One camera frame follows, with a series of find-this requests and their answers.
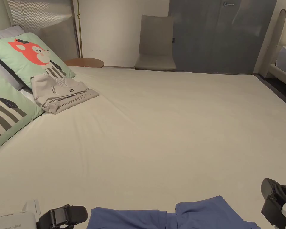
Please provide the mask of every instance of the dark floor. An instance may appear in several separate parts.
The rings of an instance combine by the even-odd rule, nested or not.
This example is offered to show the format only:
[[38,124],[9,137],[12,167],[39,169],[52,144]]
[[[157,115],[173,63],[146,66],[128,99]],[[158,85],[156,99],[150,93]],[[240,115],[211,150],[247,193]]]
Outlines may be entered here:
[[264,78],[261,75],[255,76],[286,103],[286,84],[279,79]]

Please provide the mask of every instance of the white bed sheet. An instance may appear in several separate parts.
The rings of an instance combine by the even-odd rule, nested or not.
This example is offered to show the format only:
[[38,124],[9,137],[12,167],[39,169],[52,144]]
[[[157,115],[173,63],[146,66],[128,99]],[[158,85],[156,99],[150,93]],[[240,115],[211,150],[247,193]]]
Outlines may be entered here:
[[42,213],[69,203],[90,216],[222,195],[271,228],[260,185],[286,184],[286,104],[256,77],[72,69],[100,96],[43,114],[0,148],[0,215],[30,199]]

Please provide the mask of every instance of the door handle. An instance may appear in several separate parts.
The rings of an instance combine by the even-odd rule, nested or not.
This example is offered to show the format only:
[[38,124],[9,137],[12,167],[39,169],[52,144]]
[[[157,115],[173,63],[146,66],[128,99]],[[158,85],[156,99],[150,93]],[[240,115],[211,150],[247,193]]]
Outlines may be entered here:
[[224,5],[225,7],[233,7],[235,4],[225,2],[223,5]]

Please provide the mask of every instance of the grey pillow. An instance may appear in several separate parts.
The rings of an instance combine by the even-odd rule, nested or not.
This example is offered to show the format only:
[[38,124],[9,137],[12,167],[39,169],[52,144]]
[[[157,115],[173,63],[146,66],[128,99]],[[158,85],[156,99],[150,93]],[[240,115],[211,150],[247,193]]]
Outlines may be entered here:
[[[7,29],[0,30],[0,39],[7,37],[16,37],[24,33],[24,30],[19,26],[13,26]],[[17,81],[8,71],[0,64],[0,75],[17,90],[20,90],[24,85]]]
[[15,25],[7,29],[0,30],[0,39],[7,37],[16,37],[24,33],[20,25]]

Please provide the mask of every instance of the green pillow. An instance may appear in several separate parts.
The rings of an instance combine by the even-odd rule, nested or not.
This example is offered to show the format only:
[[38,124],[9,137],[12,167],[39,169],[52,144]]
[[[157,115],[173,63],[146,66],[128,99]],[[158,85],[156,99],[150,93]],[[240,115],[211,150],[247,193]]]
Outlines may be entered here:
[[42,113],[0,75],[0,146]]
[[73,78],[75,74],[46,44],[33,33],[0,39],[0,59],[28,87],[30,78],[41,73],[52,77]]

